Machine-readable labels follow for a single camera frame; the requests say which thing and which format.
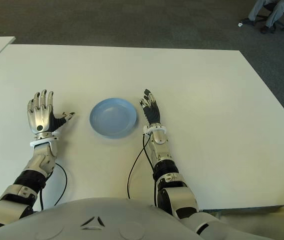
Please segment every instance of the gray pants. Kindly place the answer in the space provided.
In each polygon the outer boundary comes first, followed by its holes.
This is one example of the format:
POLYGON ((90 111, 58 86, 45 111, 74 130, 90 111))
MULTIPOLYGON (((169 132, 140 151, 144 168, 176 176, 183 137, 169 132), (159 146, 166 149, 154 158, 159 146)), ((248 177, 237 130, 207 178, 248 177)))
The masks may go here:
POLYGON ((257 13, 262 9, 262 7, 270 3, 277 3, 273 13, 268 17, 266 21, 266 26, 270 28, 274 24, 274 22, 276 22, 284 14, 284 0, 257 0, 253 9, 248 15, 248 18, 251 21, 254 21, 257 13))

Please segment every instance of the plate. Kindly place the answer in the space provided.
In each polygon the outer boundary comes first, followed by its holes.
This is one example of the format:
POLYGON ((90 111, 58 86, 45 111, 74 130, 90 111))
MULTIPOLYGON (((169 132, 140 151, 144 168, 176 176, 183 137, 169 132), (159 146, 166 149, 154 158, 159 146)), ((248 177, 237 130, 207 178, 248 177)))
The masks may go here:
POLYGON ((131 133, 136 119, 136 110, 130 102, 108 98, 92 109, 89 120, 97 133, 108 138, 122 138, 131 133))

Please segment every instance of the wire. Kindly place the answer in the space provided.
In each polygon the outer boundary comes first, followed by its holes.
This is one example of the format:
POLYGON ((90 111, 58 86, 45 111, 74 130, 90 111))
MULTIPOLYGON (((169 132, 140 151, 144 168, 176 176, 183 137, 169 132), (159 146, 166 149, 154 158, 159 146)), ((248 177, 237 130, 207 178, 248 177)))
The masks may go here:
POLYGON ((129 182, 130 182, 130 178, 131 178, 132 171, 133 171, 133 169, 134 169, 134 166, 135 166, 135 164, 136 164, 138 158, 140 157, 142 151, 143 151, 143 150, 145 149, 145 147, 147 146, 147 144, 148 144, 148 142, 149 142, 150 139, 151 139, 151 138, 148 138, 146 144, 144 144, 145 135, 143 134, 143 149, 140 151, 140 153, 138 154, 137 158, 135 159, 135 162, 134 162, 134 164, 133 164, 133 166, 132 166, 132 168, 131 168, 130 174, 128 175, 128 179, 127 179, 127 196, 128 196, 128 199, 131 199, 131 196, 130 196, 130 189, 129 189, 129 182))
POLYGON ((66 186, 67 186, 67 174, 66 174, 66 171, 64 170, 64 168, 63 168, 60 164, 56 163, 56 165, 58 165, 58 166, 63 170, 63 172, 64 172, 64 175, 65 175, 65 186, 64 186, 64 190, 63 190, 63 192, 62 192, 60 198, 56 201, 56 203, 54 204, 54 206, 56 206, 57 203, 58 203, 58 202, 61 200, 61 198, 63 197, 63 195, 64 195, 64 193, 65 193, 65 190, 66 190, 66 186))
POLYGON ((146 155, 146 157, 147 157, 148 163, 150 164, 150 166, 151 166, 151 168, 152 168, 152 171, 154 172, 154 168, 153 168, 153 166, 152 166, 152 162, 151 162, 150 158, 149 158, 148 155, 147 155, 147 152, 146 152, 145 147, 146 147, 146 145, 145 145, 145 143, 144 143, 144 137, 143 137, 143 150, 144 150, 144 153, 145 153, 145 155, 146 155))
MULTIPOLYGON (((58 166, 63 170, 63 172, 64 172, 64 175, 65 175, 65 186, 64 186, 64 190, 63 190, 61 196, 60 196, 59 199, 56 201, 56 203, 54 204, 54 206, 57 205, 57 203, 61 200, 62 196, 63 196, 64 193, 65 193, 66 186, 67 186, 67 174, 66 174, 66 171, 64 170, 64 168, 63 168, 60 164, 58 164, 58 163, 55 163, 55 164, 58 165, 58 166)), ((47 181, 47 180, 52 176, 52 174, 53 174, 53 172, 50 173, 50 175, 47 177, 47 179, 46 179, 45 181, 47 181)), ((41 189, 41 190, 40 190, 40 193, 39 193, 39 195, 40 195, 41 211, 44 210, 43 197, 42 197, 42 190, 43 190, 43 189, 41 189)))
POLYGON ((41 204, 41 211, 43 211, 43 198, 42 198, 42 189, 40 190, 40 204, 41 204))
MULTIPOLYGON (((145 149, 144 139, 143 139, 143 149, 144 149, 144 153, 146 155, 146 158, 148 160, 148 163, 150 164, 150 166, 152 168, 152 171, 154 172, 154 168, 152 166, 152 162, 151 162, 150 158, 148 157, 147 151, 145 149)), ((156 204, 156 181, 154 181, 154 205, 157 207, 157 204, 156 204)))
MULTIPOLYGON (((52 174, 53 174, 53 172, 51 172, 50 174, 49 174, 49 176, 47 177, 47 179, 45 180, 45 182, 52 176, 52 174)), ((41 188, 41 190, 40 190, 40 205, 41 205, 41 211, 43 211, 43 209, 44 209, 44 206, 43 206, 43 197, 42 197, 42 188, 41 188)))
POLYGON ((156 204, 156 181, 154 181, 154 206, 157 207, 157 204, 156 204))

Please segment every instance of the shoe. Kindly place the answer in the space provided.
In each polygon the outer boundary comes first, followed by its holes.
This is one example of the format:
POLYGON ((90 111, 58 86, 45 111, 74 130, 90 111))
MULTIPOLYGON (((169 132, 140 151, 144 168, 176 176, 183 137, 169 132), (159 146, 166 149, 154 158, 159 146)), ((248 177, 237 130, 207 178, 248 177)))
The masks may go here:
POLYGON ((242 24, 247 24, 247 25, 252 25, 252 26, 255 25, 255 22, 250 20, 249 18, 245 18, 245 19, 241 20, 241 23, 242 24))
POLYGON ((270 28, 269 28, 268 26, 263 26, 263 27, 261 28, 261 33, 262 33, 262 34, 266 34, 266 33, 268 33, 269 30, 270 30, 270 28))

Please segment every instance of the chair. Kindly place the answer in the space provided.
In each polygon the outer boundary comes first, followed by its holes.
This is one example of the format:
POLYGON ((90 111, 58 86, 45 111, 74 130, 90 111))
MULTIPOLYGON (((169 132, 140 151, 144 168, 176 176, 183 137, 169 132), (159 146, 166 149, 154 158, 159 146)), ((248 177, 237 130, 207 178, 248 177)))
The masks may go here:
MULTIPOLYGON (((274 10, 274 8, 275 8, 275 6, 276 6, 276 3, 269 3, 269 4, 265 5, 264 8, 266 8, 268 11, 270 11, 271 12, 270 15, 271 15, 273 10, 274 10)), ((262 19, 256 21, 256 23, 258 23, 258 22, 266 22, 266 20, 269 17, 269 15, 268 16, 257 15, 257 17, 262 18, 262 19)), ((276 30, 276 24, 280 25, 282 27, 281 28, 282 31, 284 31, 284 24, 281 21, 277 20, 276 22, 274 22, 274 25, 273 25, 274 30, 273 30, 273 32, 276 30)))

